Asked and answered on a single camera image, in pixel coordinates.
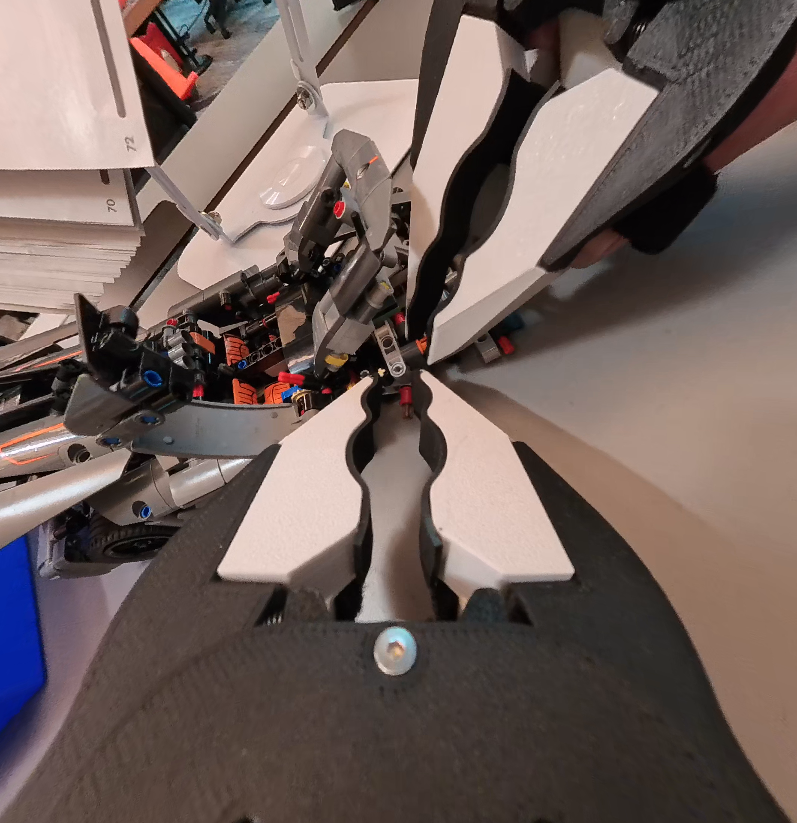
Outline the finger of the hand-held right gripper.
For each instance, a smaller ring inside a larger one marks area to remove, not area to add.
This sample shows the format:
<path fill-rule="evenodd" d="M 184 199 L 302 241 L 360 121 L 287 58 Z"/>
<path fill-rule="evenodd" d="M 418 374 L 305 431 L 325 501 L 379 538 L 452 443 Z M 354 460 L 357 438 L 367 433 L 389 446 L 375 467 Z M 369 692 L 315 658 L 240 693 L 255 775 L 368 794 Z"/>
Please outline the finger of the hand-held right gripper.
<path fill-rule="evenodd" d="M 598 14 L 561 12 L 556 22 L 539 26 L 525 47 L 558 51 L 560 96 L 537 112 L 524 138 L 515 180 L 523 193 L 514 193 L 503 226 L 513 232 L 515 285 L 532 281 L 533 294 L 547 285 L 551 273 L 541 259 L 559 227 L 569 228 L 571 211 L 582 205 L 605 164 L 626 142 L 628 134 L 650 108 L 658 92 L 627 77 L 609 56 Z M 427 362 L 441 362 L 472 344 L 514 309 L 507 310 L 477 337 L 430 337 Z"/>
<path fill-rule="evenodd" d="M 493 20 L 463 14 L 421 128 L 424 93 L 444 56 L 430 19 L 412 144 L 407 269 L 408 337 L 477 337 L 532 293 L 517 277 L 513 232 L 502 225 L 520 147 L 559 88 L 558 51 L 522 46 Z"/>

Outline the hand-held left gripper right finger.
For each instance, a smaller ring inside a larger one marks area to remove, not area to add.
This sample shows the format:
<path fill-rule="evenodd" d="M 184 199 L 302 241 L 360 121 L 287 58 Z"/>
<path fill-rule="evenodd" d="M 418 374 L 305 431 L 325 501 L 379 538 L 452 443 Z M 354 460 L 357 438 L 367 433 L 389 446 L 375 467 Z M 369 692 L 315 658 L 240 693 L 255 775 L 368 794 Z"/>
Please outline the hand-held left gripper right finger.
<path fill-rule="evenodd" d="M 479 590 L 556 583 L 575 568 L 514 442 L 430 372 L 416 373 L 420 554 L 438 620 L 454 620 Z"/>

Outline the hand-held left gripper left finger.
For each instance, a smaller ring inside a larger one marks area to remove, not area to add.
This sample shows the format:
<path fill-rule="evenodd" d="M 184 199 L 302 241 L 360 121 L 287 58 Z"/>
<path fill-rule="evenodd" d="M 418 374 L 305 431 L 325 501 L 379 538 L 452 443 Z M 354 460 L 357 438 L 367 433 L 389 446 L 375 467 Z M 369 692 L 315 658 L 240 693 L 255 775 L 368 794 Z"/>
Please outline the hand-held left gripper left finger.
<path fill-rule="evenodd" d="M 285 437 L 220 565 L 221 579 L 322 596 L 342 621 L 361 610 L 372 558 L 370 492 L 379 380 L 368 376 Z"/>

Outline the grey lego car model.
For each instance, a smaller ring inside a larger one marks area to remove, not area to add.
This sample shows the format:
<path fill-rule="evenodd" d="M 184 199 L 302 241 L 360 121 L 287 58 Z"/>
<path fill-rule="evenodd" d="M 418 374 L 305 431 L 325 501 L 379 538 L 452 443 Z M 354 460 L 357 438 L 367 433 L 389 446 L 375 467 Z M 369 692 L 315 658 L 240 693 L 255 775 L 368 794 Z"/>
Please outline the grey lego car model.
<path fill-rule="evenodd" d="M 238 273 L 221 291 L 174 310 L 138 337 L 125 309 L 99 312 L 75 296 L 74 378 L 54 399 L 64 415 L 0 433 L 0 481 L 14 465 L 24 483 L 0 489 L 0 550 L 84 507 L 89 541 L 62 567 L 150 558 L 181 515 L 227 487 L 249 463 L 365 377 L 385 393 L 413 389 L 388 309 L 406 269 L 389 169 L 374 142 L 340 131 L 278 264 Z"/>

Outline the person's right hand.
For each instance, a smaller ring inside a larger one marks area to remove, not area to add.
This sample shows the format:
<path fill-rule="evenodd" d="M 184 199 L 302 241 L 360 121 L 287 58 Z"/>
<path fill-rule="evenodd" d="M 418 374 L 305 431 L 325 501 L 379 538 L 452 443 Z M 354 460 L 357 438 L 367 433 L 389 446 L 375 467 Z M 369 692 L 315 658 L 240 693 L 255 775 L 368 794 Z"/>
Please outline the person's right hand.
<path fill-rule="evenodd" d="M 797 121 L 797 78 L 780 79 L 741 126 L 704 158 L 703 164 L 718 172 L 734 159 Z M 626 238 L 606 230 L 581 249 L 570 267 L 584 269 L 610 256 L 628 244 Z"/>

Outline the orange plastic bin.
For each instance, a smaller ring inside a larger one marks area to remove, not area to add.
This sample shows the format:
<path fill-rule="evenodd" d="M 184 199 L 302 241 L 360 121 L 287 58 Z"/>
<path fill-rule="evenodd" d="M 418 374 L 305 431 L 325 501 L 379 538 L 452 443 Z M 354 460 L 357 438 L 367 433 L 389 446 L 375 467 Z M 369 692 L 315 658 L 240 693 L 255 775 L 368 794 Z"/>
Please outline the orange plastic bin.
<path fill-rule="evenodd" d="M 144 34 L 130 38 L 130 45 L 177 98 L 189 102 L 195 97 L 199 75 L 186 67 L 180 53 L 155 22 L 148 22 Z"/>

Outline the blue plastic bin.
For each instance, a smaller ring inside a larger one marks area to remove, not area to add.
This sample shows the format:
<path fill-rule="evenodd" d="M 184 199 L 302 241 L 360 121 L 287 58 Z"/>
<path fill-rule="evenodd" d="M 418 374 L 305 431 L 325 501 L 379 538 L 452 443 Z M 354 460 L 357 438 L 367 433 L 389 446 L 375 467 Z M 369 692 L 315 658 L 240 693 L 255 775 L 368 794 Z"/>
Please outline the blue plastic bin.
<path fill-rule="evenodd" d="M 27 538 L 0 550 L 0 734 L 46 681 Z"/>

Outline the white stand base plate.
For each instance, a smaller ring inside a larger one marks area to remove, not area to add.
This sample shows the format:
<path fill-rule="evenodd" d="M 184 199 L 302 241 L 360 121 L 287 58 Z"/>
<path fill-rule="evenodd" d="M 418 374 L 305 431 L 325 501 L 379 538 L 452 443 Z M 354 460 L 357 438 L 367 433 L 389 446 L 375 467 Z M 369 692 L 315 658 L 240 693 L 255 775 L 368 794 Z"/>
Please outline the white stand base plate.
<path fill-rule="evenodd" d="M 203 290 L 241 269 L 276 262 L 340 130 L 371 138 L 395 169 L 411 145 L 416 91 L 417 80 L 333 83 L 322 87 L 327 118 L 293 108 L 217 206 L 233 242 L 196 233 L 178 260 L 180 279 Z"/>

